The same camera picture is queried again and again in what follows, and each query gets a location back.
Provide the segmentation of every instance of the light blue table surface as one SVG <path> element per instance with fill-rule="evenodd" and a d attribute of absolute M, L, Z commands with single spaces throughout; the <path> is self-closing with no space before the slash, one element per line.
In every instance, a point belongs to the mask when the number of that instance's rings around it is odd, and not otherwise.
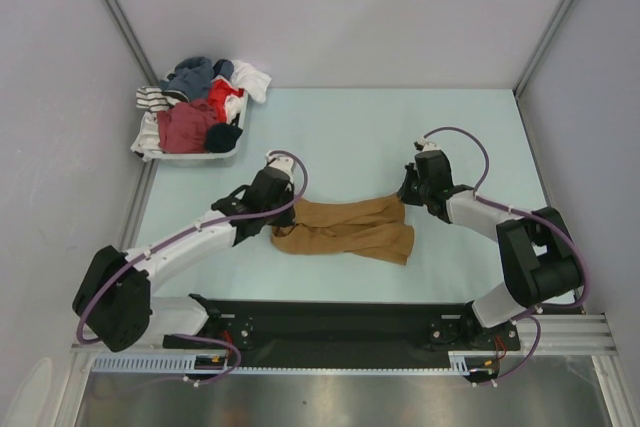
<path fill-rule="evenodd" d="M 236 157 L 206 167 L 158 167 L 138 245 L 170 234 L 212 202 L 250 183 L 264 154 L 285 149 L 310 172 L 305 197 L 352 202 L 400 187 L 413 142 L 436 127 L 465 128 L 485 144 L 491 170 L 481 192 L 524 208 L 545 205 L 511 91 L 424 89 L 273 89 L 251 104 Z M 449 157 L 454 182 L 473 185 L 482 156 L 466 137 L 434 138 Z M 502 281 L 498 247 L 479 234 L 407 207 L 416 240 L 406 267 L 352 254 L 293 256 L 270 243 L 270 229 L 194 265 L 161 296 L 198 293 L 218 299 L 467 302 Z"/>

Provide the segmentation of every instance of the clothing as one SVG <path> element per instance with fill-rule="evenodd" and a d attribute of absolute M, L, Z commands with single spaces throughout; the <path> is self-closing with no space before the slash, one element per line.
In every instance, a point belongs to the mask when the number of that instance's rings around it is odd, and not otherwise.
<path fill-rule="evenodd" d="M 238 89 L 246 90 L 257 103 L 262 104 L 267 100 L 267 87 L 270 83 L 271 77 L 253 65 L 241 60 L 233 61 L 231 84 Z"/>
<path fill-rule="evenodd" d="M 242 97 L 244 95 L 244 90 L 234 89 L 229 81 L 224 77 L 216 77 L 216 79 L 213 81 L 213 84 L 211 85 L 211 90 L 209 90 L 207 102 L 211 107 L 216 109 L 218 115 L 220 116 L 221 122 L 233 120 L 228 118 L 227 111 L 225 109 L 226 99 L 230 95 Z"/>
<path fill-rule="evenodd" d="M 157 116 L 151 112 L 145 112 L 140 122 L 140 131 L 136 140 L 131 146 L 131 150 L 142 156 L 143 160 L 149 160 L 146 157 L 146 153 L 149 151 L 160 149 L 160 135 L 158 132 L 158 120 Z"/>
<path fill-rule="evenodd" d="M 231 74 L 233 74 L 233 62 L 227 59 L 220 59 L 213 66 L 213 77 L 219 75 L 227 80 L 231 80 Z"/>
<path fill-rule="evenodd" d="M 215 124 L 207 130 L 204 148 L 214 154 L 230 152 L 236 147 L 242 129 L 235 125 Z"/>
<path fill-rule="evenodd" d="M 218 112 L 202 99 L 158 112 L 160 148 L 171 154 L 204 153 L 209 128 L 220 123 Z"/>
<path fill-rule="evenodd" d="M 167 110 L 171 105 L 158 87 L 140 87 L 136 90 L 136 107 L 158 112 Z"/>
<path fill-rule="evenodd" d="M 319 204 L 301 199 L 296 225 L 274 227 L 271 242 L 288 254 L 351 252 L 406 265 L 413 227 L 404 224 L 404 204 L 395 194 L 351 204 Z"/>
<path fill-rule="evenodd" d="M 159 82 L 162 93 L 178 102 L 206 99 L 213 80 L 213 65 L 206 57 L 190 57 L 176 65 L 166 80 Z"/>
<path fill-rule="evenodd" d="M 224 100 L 224 111 L 227 114 L 227 123 L 231 123 L 242 111 L 245 103 L 237 95 L 228 95 Z"/>

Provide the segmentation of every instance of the metal floor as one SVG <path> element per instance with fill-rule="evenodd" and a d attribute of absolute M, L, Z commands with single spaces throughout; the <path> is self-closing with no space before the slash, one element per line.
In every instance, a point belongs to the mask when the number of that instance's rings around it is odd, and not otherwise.
<path fill-rule="evenodd" d="M 112 396 L 151 378 L 91 374 L 76 427 L 612 425 L 589 357 L 534 358 L 497 389 L 461 377 L 242 374 Z"/>

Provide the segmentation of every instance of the metal bracket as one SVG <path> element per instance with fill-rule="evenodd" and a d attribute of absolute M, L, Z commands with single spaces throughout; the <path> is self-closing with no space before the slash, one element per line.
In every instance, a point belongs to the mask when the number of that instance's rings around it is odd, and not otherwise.
<path fill-rule="evenodd" d="M 542 326 L 540 344 L 534 355 L 617 355 L 616 346 L 604 315 L 540 315 Z M 512 352 L 526 355 L 536 337 L 533 322 L 521 320 L 516 324 L 521 349 Z M 456 351 L 458 355 L 482 356 L 478 351 Z"/>
<path fill-rule="evenodd" d="M 224 315 L 222 321 L 222 328 L 229 332 L 234 345 L 239 349 L 249 348 L 251 345 L 253 319 L 247 316 L 229 317 Z"/>
<path fill-rule="evenodd" d="M 520 350 L 517 330 L 510 323 L 471 333 L 459 315 L 442 315 L 429 320 L 425 348 L 433 351 L 457 351 L 473 348 L 477 355 L 495 352 L 494 340 L 500 337 L 508 350 Z"/>

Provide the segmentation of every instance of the brown pants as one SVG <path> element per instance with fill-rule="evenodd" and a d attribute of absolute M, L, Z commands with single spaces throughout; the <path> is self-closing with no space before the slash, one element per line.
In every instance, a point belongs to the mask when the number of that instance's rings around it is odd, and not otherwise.
<path fill-rule="evenodd" d="M 352 204 L 319 204 L 301 199 L 296 225 L 274 227 L 273 245 L 288 254 L 351 252 L 406 265 L 413 227 L 404 224 L 404 204 L 395 194 Z"/>

